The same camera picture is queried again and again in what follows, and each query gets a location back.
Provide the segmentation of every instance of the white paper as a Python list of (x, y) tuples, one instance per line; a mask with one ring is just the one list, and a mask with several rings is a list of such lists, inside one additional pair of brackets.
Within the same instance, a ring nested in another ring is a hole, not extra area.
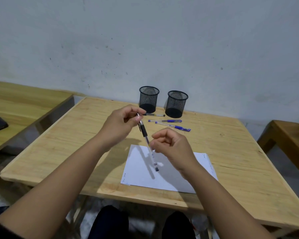
[[(205, 153), (194, 154), (198, 162), (217, 179), (208, 155)], [(131, 145), (121, 184), (195, 194), (195, 190), (190, 183), (180, 175), (167, 157), (161, 153), (155, 153), (154, 157), (159, 168), (157, 172), (150, 159), (148, 148), (140, 145)]]

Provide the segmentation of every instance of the black pants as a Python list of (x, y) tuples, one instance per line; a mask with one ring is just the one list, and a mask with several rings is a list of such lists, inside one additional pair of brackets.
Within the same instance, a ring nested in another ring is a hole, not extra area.
[[(128, 215), (108, 205), (102, 208), (91, 228), (88, 239), (112, 239), (128, 237)], [(162, 239), (194, 239), (191, 223), (179, 211), (172, 213), (166, 220)]]

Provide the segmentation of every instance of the wooden chair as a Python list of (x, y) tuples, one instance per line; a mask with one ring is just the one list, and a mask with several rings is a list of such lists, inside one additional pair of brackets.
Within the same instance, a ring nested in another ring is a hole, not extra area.
[(265, 153), (277, 144), (299, 169), (299, 123), (272, 120), (257, 142)]

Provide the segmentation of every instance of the person's right arm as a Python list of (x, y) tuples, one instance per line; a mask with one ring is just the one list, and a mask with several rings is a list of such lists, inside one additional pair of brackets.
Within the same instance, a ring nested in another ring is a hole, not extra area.
[(150, 146), (192, 185), (221, 239), (274, 238), (198, 163), (185, 136), (165, 128), (152, 137)]

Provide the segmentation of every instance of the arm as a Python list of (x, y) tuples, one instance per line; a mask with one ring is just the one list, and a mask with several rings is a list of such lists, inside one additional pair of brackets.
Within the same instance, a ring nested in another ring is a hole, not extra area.
[(115, 110), (99, 133), (0, 215), (0, 224), (25, 239), (51, 238), (90, 177), (100, 157), (122, 141), (146, 111), (128, 105)]
[(165, 128), (152, 137), (151, 147), (163, 153), (195, 189), (221, 239), (274, 238), (198, 163), (185, 136)]

